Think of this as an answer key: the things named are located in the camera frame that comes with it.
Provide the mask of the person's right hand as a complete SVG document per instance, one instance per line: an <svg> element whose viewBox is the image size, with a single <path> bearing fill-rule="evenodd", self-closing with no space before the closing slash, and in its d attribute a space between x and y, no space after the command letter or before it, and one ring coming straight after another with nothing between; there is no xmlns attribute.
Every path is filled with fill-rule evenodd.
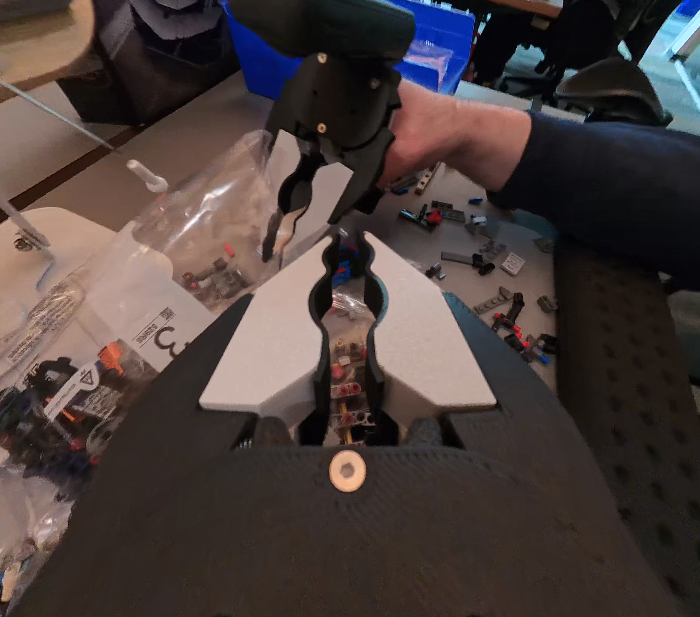
<svg viewBox="0 0 700 617"><path fill-rule="evenodd" d="M487 191L500 191L529 141L529 114L433 93L409 81L398 87L394 140L377 181L385 189L401 177L445 163Z"/></svg>

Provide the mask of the white wooden book stand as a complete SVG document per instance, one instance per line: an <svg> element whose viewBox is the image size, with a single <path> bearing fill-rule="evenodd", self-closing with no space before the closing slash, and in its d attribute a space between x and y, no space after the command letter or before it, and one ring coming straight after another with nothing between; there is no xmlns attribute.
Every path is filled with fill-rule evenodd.
<svg viewBox="0 0 700 617"><path fill-rule="evenodd" d="M55 207L27 210L110 149L125 125L84 123L57 80L87 60L94 29L92 0L73 0L62 12L1 24L1 81L33 94L60 115L48 114L1 88L1 198L46 229L55 261L14 247L17 226L1 213L1 336L22 325L55 283L114 235L77 214Z"/></svg>

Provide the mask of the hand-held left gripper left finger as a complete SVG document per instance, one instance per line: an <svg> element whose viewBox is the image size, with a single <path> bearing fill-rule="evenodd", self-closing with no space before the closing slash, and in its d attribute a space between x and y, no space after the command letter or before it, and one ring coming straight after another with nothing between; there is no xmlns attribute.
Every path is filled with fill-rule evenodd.
<svg viewBox="0 0 700 617"><path fill-rule="evenodd" d="M338 236L324 237L255 292L199 397L206 411L245 412L322 443L330 418L330 346Z"/></svg>

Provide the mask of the dark lego set box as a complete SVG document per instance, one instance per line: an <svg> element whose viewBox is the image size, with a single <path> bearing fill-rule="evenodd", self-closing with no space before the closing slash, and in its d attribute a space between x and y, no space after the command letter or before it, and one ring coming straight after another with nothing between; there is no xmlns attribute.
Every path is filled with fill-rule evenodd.
<svg viewBox="0 0 700 617"><path fill-rule="evenodd" d="M157 121L240 68L220 0L92 0L94 35L59 87L83 121Z"/></svg>

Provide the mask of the black office chair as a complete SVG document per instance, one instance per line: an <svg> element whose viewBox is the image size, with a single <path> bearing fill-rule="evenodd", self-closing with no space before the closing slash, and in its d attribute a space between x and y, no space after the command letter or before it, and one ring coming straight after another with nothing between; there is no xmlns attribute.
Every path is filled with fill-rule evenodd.
<svg viewBox="0 0 700 617"><path fill-rule="evenodd" d="M586 123L627 123L667 128L673 114L663 108L646 74L620 57L598 61L563 80L555 101L584 112Z"/></svg>

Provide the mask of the blue plastic bin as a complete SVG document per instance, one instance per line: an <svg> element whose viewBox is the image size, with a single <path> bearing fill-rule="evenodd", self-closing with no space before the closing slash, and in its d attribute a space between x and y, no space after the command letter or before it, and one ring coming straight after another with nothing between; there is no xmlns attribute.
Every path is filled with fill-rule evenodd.
<svg viewBox="0 0 700 617"><path fill-rule="evenodd" d="M454 51L440 87L429 70L401 61L395 69L402 78L442 95L455 94L470 61L475 17L467 11L445 9L422 0L384 0L411 11L415 16L415 39L430 40ZM233 17L226 0L220 0L232 44L249 92L272 100L279 98L287 79L294 76L302 60L275 51L258 35Z"/></svg>

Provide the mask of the dark perforated pad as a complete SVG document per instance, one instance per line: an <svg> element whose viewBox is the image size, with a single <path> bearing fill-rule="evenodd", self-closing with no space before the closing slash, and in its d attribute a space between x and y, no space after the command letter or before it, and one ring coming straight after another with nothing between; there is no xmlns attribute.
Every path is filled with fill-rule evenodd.
<svg viewBox="0 0 700 617"><path fill-rule="evenodd" d="M686 616L699 615L699 416L659 277L555 248L557 390L617 513Z"/></svg>

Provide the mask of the clear crimped plastic bag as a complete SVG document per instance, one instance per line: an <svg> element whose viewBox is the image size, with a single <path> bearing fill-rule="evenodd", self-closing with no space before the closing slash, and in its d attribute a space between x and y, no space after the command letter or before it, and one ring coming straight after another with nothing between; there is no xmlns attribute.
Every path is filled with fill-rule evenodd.
<svg viewBox="0 0 700 617"><path fill-rule="evenodd" d="M282 267L291 225L268 239L279 191L272 148L269 132L246 133L135 219L136 241L168 258L176 284L213 313Z"/></svg>

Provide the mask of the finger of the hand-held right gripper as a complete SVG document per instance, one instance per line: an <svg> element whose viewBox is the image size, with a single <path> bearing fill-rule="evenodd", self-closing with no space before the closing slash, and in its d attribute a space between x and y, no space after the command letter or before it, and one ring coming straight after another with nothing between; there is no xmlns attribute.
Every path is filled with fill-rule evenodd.
<svg viewBox="0 0 700 617"><path fill-rule="evenodd" d="M290 211L281 220L277 252L306 252L330 230L330 218L352 178L341 163L320 166L310 179L299 179L291 189Z"/></svg>
<svg viewBox="0 0 700 617"><path fill-rule="evenodd" d="M289 132L276 134L265 168L275 204L261 242L264 263L285 261L296 223L310 206L313 178L322 166L323 155L316 141L302 140Z"/></svg>

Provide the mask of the scattered loose lego pieces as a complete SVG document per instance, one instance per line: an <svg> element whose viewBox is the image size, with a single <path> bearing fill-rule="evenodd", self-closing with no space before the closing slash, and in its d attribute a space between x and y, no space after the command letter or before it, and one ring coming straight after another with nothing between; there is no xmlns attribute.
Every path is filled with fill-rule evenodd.
<svg viewBox="0 0 700 617"><path fill-rule="evenodd" d="M547 226L496 208L484 189L443 163L391 184L381 218L389 245L554 380L557 305Z"/></svg>

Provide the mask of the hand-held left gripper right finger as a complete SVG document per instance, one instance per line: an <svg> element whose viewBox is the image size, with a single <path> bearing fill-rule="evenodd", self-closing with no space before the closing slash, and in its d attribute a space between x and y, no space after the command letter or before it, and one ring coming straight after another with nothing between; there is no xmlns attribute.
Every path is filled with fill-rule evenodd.
<svg viewBox="0 0 700 617"><path fill-rule="evenodd" d="M443 291L373 235L361 232L365 384L374 431L367 445L396 445L419 420L441 430L450 414L496 410L496 397Z"/></svg>

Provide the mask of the crumpled clear plastic bag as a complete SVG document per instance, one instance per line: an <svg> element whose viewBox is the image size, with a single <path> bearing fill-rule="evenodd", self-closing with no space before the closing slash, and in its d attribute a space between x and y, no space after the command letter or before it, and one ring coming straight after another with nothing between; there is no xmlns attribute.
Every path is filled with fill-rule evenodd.
<svg viewBox="0 0 700 617"><path fill-rule="evenodd" d="M417 67L425 68L436 76L436 87L440 87L447 72L454 51L430 40L414 39L410 44L403 61Z"/></svg>

